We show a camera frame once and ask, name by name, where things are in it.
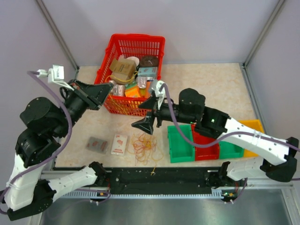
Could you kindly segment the left green plastic bin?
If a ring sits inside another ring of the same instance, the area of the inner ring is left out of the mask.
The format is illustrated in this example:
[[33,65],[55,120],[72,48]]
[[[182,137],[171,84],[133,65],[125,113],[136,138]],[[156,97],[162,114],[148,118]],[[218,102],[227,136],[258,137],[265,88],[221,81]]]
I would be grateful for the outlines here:
[[168,126],[167,131],[170,162],[193,162],[195,160],[195,147],[182,138],[175,126]]

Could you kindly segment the orange bottle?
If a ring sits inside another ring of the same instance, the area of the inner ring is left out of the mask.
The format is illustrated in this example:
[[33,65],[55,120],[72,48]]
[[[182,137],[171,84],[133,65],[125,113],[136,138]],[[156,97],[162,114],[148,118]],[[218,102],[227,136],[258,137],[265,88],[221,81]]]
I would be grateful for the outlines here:
[[152,85],[152,80],[148,80],[146,82],[146,92],[145,92],[145,98],[149,98],[152,93],[151,85]]

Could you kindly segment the white tissue pack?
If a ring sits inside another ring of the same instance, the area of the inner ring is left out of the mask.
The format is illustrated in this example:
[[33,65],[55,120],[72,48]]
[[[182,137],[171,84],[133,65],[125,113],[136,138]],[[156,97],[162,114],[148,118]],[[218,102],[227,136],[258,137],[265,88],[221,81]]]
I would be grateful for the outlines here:
[[128,136],[116,134],[114,136],[111,148],[111,154],[124,156],[127,146]]

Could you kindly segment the pink wrapped snack pack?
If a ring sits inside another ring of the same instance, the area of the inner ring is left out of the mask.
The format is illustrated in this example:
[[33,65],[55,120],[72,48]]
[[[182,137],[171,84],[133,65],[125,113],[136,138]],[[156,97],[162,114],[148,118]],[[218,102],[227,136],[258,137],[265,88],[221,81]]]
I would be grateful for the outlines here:
[[111,90],[110,94],[113,96],[125,96],[125,85],[117,84],[114,80],[109,80],[110,83],[113,84],[113,89]]

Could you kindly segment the right green plastic bin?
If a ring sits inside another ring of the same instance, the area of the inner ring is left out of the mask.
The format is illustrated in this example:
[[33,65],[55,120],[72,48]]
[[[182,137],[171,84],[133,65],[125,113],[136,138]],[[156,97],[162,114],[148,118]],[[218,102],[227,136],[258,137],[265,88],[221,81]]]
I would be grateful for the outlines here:
[[243,148],[229,142],[220,142],[219,147],[219,159],[241,158],[244,155]]

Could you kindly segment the silver foil snack pack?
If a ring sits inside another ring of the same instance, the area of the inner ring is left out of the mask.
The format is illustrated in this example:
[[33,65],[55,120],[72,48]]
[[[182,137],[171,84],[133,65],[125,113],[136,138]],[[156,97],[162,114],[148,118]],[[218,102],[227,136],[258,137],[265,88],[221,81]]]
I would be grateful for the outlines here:
[[138,76],[136,79],[137,86],[140,89],[145,89],[147,87],[147,82],[151,82],[153,77],[145,77],[145,76]]

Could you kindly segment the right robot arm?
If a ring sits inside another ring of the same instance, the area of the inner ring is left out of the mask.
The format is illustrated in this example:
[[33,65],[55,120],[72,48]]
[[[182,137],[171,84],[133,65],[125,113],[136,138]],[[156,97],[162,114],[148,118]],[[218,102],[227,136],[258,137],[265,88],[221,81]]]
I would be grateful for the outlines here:
[[[297,169],[296,153],[299,141],[290,137],[286,140],[271,137],[241,124],[227,113],[205,106],[205,96],[187,88],[180,92],[178,104],[171,100],[166,84],[153,91],[151,97],[139,105],[148,112],[132,127],[152,135],[154,121],[157,127],[163,121],[174,123],[181,137],[197,148],[208,148],[219,142],[227,142],[250,150],[258,156],[247,161],[224,162],[219,169],[219,181],[231,185],[246,178],[267,177],[278,182],[290,182]],[[179,127],[180,123],[194,124],[194,131],[212,138],[208,144],[197,144],[189,140]]]

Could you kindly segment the red plastic shopping basket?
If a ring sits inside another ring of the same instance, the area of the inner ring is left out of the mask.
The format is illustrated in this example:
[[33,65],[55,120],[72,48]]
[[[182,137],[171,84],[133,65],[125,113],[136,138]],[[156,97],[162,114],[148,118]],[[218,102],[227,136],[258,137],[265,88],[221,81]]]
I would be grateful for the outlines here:
[[[112,81],[114,85],[132,84],[142,64],[147,59],[156,68],[155,75],[161,78],[164,57],[165,38],[146,34],[113,34],[105,50],[105,56],[97,71],[95,84]],[[146,99],[138,92],[135,85],[130,94],[115,88],[105,101],[104,106],[110,113],[133,116],[144,116],[145,109],[139,104]]]

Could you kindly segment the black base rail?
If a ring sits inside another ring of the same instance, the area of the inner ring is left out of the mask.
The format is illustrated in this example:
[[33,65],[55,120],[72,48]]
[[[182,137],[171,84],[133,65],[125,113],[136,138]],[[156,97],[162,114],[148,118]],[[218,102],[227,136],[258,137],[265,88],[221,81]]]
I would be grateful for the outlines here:
[[106,169],[101,186],[114,195],[189,195],[234,188],[236,182],[219,175],[217,167],[115,167]]

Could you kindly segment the small brown cardboard box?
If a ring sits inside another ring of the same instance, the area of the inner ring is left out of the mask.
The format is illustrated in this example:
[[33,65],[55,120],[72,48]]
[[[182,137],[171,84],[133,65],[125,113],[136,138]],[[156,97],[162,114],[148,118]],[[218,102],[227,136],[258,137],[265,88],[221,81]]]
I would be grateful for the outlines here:
[[112,72],[110,78],[114,80],[117,84],[122,84],[122,85],[126,85],[132,82],[132,76],[116,73],[116,72]]

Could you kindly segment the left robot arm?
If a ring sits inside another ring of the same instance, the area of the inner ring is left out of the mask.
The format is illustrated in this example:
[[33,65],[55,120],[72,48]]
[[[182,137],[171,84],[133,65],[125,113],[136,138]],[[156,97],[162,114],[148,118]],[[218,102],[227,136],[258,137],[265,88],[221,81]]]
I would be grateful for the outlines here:
[[15,165],[2,199],[11,221],[39,214],[76,189],[106,182],[106,171],[99,162],[62,178],[41,178],[48,159],[60,147],[57,139],[65,137],[86,110],[98,110],[113,87],[111,83],[91,85],[78,80],[71,80],[69,85],[69,90],[60,89],[65,100],[63,108],[38,97],[20,115],[26,129],[17,139]]

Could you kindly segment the red plastic bin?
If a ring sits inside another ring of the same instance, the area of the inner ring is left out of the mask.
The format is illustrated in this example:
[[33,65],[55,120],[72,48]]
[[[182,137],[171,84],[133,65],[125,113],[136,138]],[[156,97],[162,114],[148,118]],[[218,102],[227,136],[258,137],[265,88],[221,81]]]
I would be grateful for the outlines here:
[[[191,125],[193,142],[200,145],[209,144],[215,139],[205,137],[194,131],[195,125]],[[220,147],[219,144],[207,148],[195,147],[195,161],[216,160],[219,159]]]

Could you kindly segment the yellow plastic bin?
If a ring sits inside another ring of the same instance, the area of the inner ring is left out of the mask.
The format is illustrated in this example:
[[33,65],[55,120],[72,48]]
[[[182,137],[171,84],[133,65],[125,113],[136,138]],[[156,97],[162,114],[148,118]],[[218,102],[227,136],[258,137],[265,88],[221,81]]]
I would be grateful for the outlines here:
[[[265,133],[260,120],[240,120],[239,122],[249,128],[252,128],[252,129],[255,129],[262,133]],[[251,152],[247,149],[244,149],[244,155],[243,155],[244,158],[251,158],[251,157],[257,157],[257,156],[258,155],[256,153]]]

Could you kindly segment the teal snack box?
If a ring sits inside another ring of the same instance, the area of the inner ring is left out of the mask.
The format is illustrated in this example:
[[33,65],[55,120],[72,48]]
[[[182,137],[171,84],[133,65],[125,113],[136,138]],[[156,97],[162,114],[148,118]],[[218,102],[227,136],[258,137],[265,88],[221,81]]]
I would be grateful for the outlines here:
[[157,67],[140,67],[137,75],[141,77],[157,77]]

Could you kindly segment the orange yellow sticky notes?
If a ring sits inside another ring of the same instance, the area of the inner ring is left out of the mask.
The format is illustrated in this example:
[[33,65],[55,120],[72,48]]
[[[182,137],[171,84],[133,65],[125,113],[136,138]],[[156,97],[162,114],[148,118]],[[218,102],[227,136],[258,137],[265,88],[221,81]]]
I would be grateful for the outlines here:
[[140,92],[137,84],[125,86],[125,96],[128,98],[140,98]]

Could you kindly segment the white round plate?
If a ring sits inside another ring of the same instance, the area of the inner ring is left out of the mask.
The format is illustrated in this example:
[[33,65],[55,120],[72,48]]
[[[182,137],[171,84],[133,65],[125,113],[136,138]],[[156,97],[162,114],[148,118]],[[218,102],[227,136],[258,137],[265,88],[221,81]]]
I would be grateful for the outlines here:
[[139,58],[135,57],[135,56],[125,57],[124,55],[120,55],[119,58],[118,58],[118,60],[119,61],[121,61],[121,60],[131,60],[131,61],[134,61],[136,66],[139,66],[139,64],[140,64]]

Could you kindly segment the green plastic bin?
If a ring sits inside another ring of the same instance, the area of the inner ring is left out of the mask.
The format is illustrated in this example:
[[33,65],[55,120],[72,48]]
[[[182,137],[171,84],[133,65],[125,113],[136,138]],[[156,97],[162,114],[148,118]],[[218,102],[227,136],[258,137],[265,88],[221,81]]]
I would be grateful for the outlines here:
[[243,148],[229,142],[220,142],[219,147],[219,159],[241,158],[244,155]]
[[195,160],[195,147],[182,138],[175,126],[168,126],[167,131],[170,162],[193,162]]

